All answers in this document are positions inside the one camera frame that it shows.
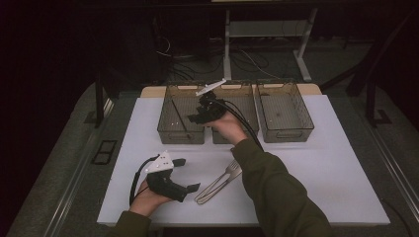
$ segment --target plastic container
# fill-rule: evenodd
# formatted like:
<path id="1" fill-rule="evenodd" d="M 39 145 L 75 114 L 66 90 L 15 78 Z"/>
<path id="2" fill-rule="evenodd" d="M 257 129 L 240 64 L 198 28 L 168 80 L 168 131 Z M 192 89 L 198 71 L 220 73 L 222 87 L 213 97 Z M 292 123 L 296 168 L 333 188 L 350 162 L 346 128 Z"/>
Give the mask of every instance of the plastic container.
<path id="1" fill-rule="evenodd" d="M 257 80 L 256 105 L 266 143 L 304 142 L 314 124 L 293 83 L 280 80 Z"/>
<path id="2" fill-rule="evenodd" d="M 171 82 L 166 87 L 157 131 L 163 144 L 204 144 L 205 128 L 190 122 L 196 114 L 199 98 L 196 92 L 205 84 L 200 82 Z"/>
<path id="3" fill-rule="evenodd" d="M 212 90 L 217 99 L 224 99 L 227 105 L 233 108 L 238 114 L 243 115 L 250 124 L 255 134 L 259 131 L 256 106 L 253 95 L 252 83 L 250 81 L 229 80 Z M 249 130 L 243 126 L 244 132 L 250 136 Z M 214 144 L 228 144 L 216 129 L 212 129 L 212 142 Z"/>

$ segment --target green jacket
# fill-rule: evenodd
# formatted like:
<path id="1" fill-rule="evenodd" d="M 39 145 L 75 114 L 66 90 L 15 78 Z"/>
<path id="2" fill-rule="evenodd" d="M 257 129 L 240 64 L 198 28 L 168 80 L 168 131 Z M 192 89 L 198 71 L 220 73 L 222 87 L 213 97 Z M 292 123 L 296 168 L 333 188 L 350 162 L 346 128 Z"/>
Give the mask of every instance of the green jacket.
<path id="1" fill-rule="evenodd" d="M 332 236 L 324 213 L 277 156 L 263 152 L 252 139 L 239 142 L 232 151 L 266 236 Z M 108 236 L 145 237 L 149 224 L 148 218 L 124 211 Z"/>

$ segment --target fork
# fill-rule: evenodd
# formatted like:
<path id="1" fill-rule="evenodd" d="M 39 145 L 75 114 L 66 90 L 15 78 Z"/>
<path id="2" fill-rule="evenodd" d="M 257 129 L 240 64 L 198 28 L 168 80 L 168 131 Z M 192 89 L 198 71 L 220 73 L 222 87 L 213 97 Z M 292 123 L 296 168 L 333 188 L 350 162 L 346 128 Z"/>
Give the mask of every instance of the fork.
<path id="1" fill-rule="evenodd" d="M 225 180 L 221 185 L 216 187 L 214 190 L 212 188 L 221 180 L 222 177 L 225 175 L 230 175 L 227 180 Z M 240 165 L 237 163 L 236 160 L 233 160 L 227 168 L 225 168 L 224 174 L 218 177 L 212 184 L 206 187 L 197 197 L 195 197 L 195 201 L 198 204 L 204 204 L 209 199 L 211 199 L 214 195 L 216 195 L 222 188 L 224 188 L 228 183 L 230 183 L 234 178 L 241 174 Z"/>

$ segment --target cable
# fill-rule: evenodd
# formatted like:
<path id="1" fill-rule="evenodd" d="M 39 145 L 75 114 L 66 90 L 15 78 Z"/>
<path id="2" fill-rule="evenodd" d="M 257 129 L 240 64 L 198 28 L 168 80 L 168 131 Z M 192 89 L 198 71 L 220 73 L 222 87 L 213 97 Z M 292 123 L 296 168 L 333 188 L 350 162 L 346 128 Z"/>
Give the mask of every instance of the cable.
<path id="1" fill-rule="evenodd" d="M 186 73 L 186 72 L 184 72 L 182 70 L 178 70 L 178 69 L 176 69 L 174 67 L 172 67 L 172 69 L 168 68 L 167 70 L 169 72 L 173 73 L 173 75 L 180 76 L 184 80 L 187 80 L 187 81 L 193 81 L 194 80 L 194 77 L 193 76 L 189 75 L 188 73 Z"/>
<path id="2" fill-rule="evenodd" d="M 209 102 L 213 102 L 219 106 L 222 106 L 226 108 L 230 113 L 232 113 L 237 119 L 240 120 L 240 122 L 247 128 L 250 135 L 252 136 L 253 140 L 256 142 L 256 144 L 263 150 L 262 144 L 260 143 L 255 131 L 253 130 L 252 126 L 249 124 L 249 122 L 246 121 L 240 114 L 238 114 L 234 109 L 229 107 L 228 105 L 219 102 L 218 100 L 208 99 Z"/>
<path id="3" fill-rule="evenodd" d="M 231 106 L 233 106 L 239 113 L 240 113 L 240 115 L 244 118 L 244 119 L 246 119 L 246 117 L 244 116 L 244 114 L 243 113 L 241 113 L 241 111 L 240 111 L 240 109 L 238 109 L 238 107 L 236 106 L 236 105 L 234 105 L 232 102 L 229 102 L 229 101 L 225 101 L 226 103 L 229 103 Z"/>
<path id="4" fill-rule="evenodd" d="M 168 57 L 173 57 L 173 55 L 161 52 L 161 51 L 156 51 L 158 54 L 163 55 L 163 56 L 168 56 Z"/>
<path id="5" fill-rule="evenodd" d="M 191 68 L 189 66 L 186 66 L 186 65 L 184 65 L 182 63 L 179 63 L 179 62 L 175 62 L 175 65 L 179 65 L 179 66 L 185 67 L 188 70 L 190 70 L 190 71 L 192 71 L 194 73 L 197 73 L 197 74 L 210 74 L 210 73 L 213 73 L 214 71 L 216 71 L 219 68 L 219 66 L 221 65 L 221 62 L 222 62 L 222 57 L 220 58 L 220 60 L 218 61 L 217 65 L 216 65 L 216 67 L 214 69 L 212 69 L 210 71 L 206 71 L 206 72 L 196 71 L 193 68 Z"/>
<path id="6" fill-rule="evenodd" d="M 237 47 L 237 48 L 235 48 L 234 50 L 238 50 L 238 51 L 240 51 L 242 54 L 244 54 L 243 53 L 243 49 L 241 49 L 241 48 L 239 48 L 239 46 Z M 252 66 L 254 66 L 255 64 L 259 67 L 259 68 L 266 68 L 266 67 L 269 67 L 269 60 L 266 58 L 266 57 L 264 57 L 264 56 L 262 56 L 261 54 L 259 54 L 259 53 L 256 53 L 256 52 L 253 52 L 255 55 L 258 55 L 260 58 L 262 58 L 264 61 L 265 61 L 265 65 L 260 65 L 259 63 L 257 63 L 256 61 L 254 61 L 254 60 L 251 60 L 250 62 L 247 60 L 247 61 L 245 61 L 245 60 L 242 60 L 242 59 L 239 59 L 239 58 L 237 58 L 237 60 L 239 60 L 239 61 L 241 61 L 241 62 L 243 62 L 243 63 L 246 63 L 246 64 L 249 64 L 249 65 L 252 65 Z"/>
<path id="7" fill-rule="evenodd" d="M 167 41 L 167 48 L 164 52 L 168 52 L 169 49 L 170 49 L 170 46 L 171 46 L 170 41 L 167 38 L 164 38 L 164 37 L 162 37 L 162 39 L 165 39 Z"/>
<path id="8" fill-rule="evenodd" d="M 134 199 L 136 199 L 136 197 L 138 197 L 138 196 L 139 196 L 142 192 L 146 191 L 147 189 L 148 189 L 148 186 L 147 186 L 147 187 L 145 187 L 142 191 L 140 191 L 140 192 L 136 193 L 136 195 L 135 195 Z"/>
<path id="9" fill-rule="evenodd" d="M 244 69 L 243 67 L 241 67 L 240 65 L 238 65 L 238 63 L 236 62 L 236 60 L 240 60 L 240 59 L 238 59 L 238 58 L 236 58 L 235 56 L 233 56 L 232 54 L 230 54 L 230 59 L 231 59 L 231 61 L 234 63 L 234 65 L 236 65 L 236 67 L 237 68 L 239 68 L 240 70 L 242 70 L 242 71 L 245 71 L 245 72 L 259 72 L 259 70 L 257 70 L 257 69 L 255 69 L 255 70 L 248 70 L 248 69 Z"/>
<path id="10" fill-rule="evenodd" d="M 272 76 L 272 77 L 274 77 L 274 78 L 277 78 L 277 79 L 280 79 L 281 80 L 281 78 L 279 78 L 279 77 L 277 77 L 277 76 L 275 76 L 275 75 L 272 75 L 272 74 L 270 74 L 270 73 L 268 73 L 268 72 L 266 72 L 266 71 L 264 71 L 264 70 L 262 70 L 262 68 L 260 68 L 259 66 L 258 66 L 258 64 L 256 64 L 256 62 L 250 57 L 250 55 L 249 54 L 247 54 L 247 52 L 245 52 L 245 51 L 243 51 L 242 49 L 239 49 L 241 52 L 243 52 L 244 53 L 244 55 L 246 55 L 252 62 L 253 62 L 253 64 L 259 69 L 259 71 L 261 71 L 261 72 L 263 72 L 263 73 L 265 73 L 266 75 L 268 75 L 268 76 Z"/>
<path id="11" fill-rule="evenodd" d="M 139 179 L 139 176 L 141 175 L 142 168 L 144 168 L 144 166 L 145 166 L 148 162 L 150 162 L 150 161 L 155 161 L 155 160 L 157 159 L 157 157 L 158 157 L 158 156 L 159 156 L 159 155 L 157 155 L 157 156 L 155 156 L 155 157 L 151 157 L 151 158 L 149 158 L 148 160 L 146 160 L 144 163 L 142 163 L 142 165 L 139 167 L 138 171 L 135 173 L 135 175 L 134 175 L 134 177 L 133 177 L 132 185 L 131 185 L 131 190 L 130 190 L 130 193 L 129 193 L 129 205 L 131 205 L 131 204 L 132 204 L 133 200 L 134 200 L 134 199 L 135 199 L 135 197 L 136 197 L 136 194 L 135 194 L 136 185 L 138 184 L 138 179 Z"/>

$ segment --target table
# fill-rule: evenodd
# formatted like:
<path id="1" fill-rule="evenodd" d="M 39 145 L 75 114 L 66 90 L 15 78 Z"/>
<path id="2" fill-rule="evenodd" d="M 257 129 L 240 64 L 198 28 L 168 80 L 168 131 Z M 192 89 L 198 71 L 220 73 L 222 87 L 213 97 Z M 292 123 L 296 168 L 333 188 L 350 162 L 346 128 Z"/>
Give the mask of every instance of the table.
<path id="1" fill-rule="evenodd" d="M 281 157 L 332 225 L 388 224 L 327 96 L 321 95 L 314 84 L 298 87 L 314 122 L 314 131 L 306 142 L 270 144 L 263 142 L 259 132 L 264 149 Z M 187 159 L 184 167 L 174 169 L 172 180 L 182 186 L 201 186 L 196 193 L 187 195 L 183 203 L 172 201 L 155 211 L 151 216 L 154 227 L 258 225 L 241 176 L 207 203 L 194 202 L 194 197 L 232 160 L 231 145 L 212 144 L 209 130 L 204 145 L 163 145 L 156 130 L 163 92 L 164 87 L 145 88 L 137 99 L 97 221 L 110 226 L 116 223 L 121 212 L 128 209 L 129 189 L 138 167 L 167 150 L 172 159 Z"/>

